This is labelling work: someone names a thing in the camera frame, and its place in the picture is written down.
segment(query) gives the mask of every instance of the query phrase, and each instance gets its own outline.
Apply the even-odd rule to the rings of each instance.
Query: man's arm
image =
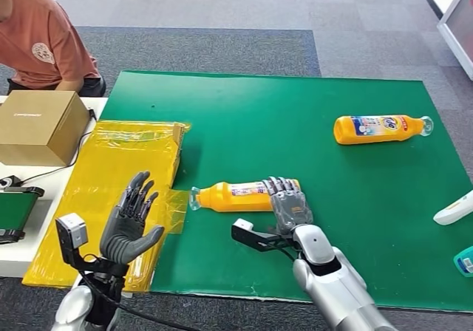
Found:
[[[66,17],[57,5],[49,18],[48,28],[54,61],[62,77],[56,90],[79,92],[84,86],[82,59],[79,44],[77,44],[74,30]]]
[[[80,78],[75,81],[62,80],[57,85],[57,87],[56,87],[56,91],[75,91],[78,93],[82,86],[84,86],[84,78]]]

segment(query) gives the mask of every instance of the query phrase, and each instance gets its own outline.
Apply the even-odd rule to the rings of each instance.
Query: bottle label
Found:
[[[460,198],[460,199],[459,199],[459,200],[457,200],[457,201],[455,201],[455,202],[453,202],[453,203],[452,203],[452,204],[449,205],[448,207],[447,207],[447,208],[445,208],[445,209],[451,209],[451,208],[456,207],[456,206],[457,206],[457,205],[459,205],[459,203],[461,203],[461,202],[462,202],[462,201],[464,201],[464,200],[466,200],[467,198],[468,198],[468,194],[465,194],[465,195],[462,196],[462,198]]]
[[[248,194],[268,194],[266,187],[263,182],[239,183],[230,185],[232,196],[246,196]]]
[[[407,131],[407,122],[401,116],[351,117],[356,135],[390,135],[398,129]]]

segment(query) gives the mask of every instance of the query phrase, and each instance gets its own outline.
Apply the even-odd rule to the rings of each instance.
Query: person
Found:
[[[66,11],[54,0],[0,0],[0,64],[14,89],[76,91],[102,97],[105,81]]]

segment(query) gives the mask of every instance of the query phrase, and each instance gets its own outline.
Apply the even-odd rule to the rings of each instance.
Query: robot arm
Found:
[[[256,233],[238,219],[233,239],[259,251],[292,247],[299,251],[293,264],[298,284],[315,303],[331,330],[395,331],[375,306],[366,283],[322,229],[296,185],[282,177],[263,181],[277,218],[278,235]]]
[[[161,226],[155,226],[143,236],[146,219],[158,196],[155,192],[146,199],[153,185],[153,181],[149,181],[143,187],[149,177],[149,172],[138,173],[123,192],[102,234],[100,245],[102,257],[94,261],[86,262],[78,251],[88,241],[84,220],[75,213],[56,219],[63,261],[78,270],[80,276],[56,312],[53,331],[110,331],[116,326],[119,309],[92,293],[88,284],[118,303],[128,263],[162,236]]]

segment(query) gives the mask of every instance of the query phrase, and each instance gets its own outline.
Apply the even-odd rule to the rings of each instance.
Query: white table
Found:
[[[0,103],[7,99],[0,96]],[[99,118],[108,98],[81,98],[87,108],[92,108]],[[91,120],[86,132],[92,130],[95,121]],[[15,175],[22,180],[43,172],[52,171],[55,167],[44,166],[8,166],[0,163],[0,178]],[[45,190],[45,195],[39,198],[29,214],[23,231],[25,238],[12,244],[0,245],[0,276],[23,277],[26,269],[33,260],[51,220],[54,215],[64,188],[69,180],[74,167],[64,168],[54,174],[38,177],[25,184],[38,186]]]

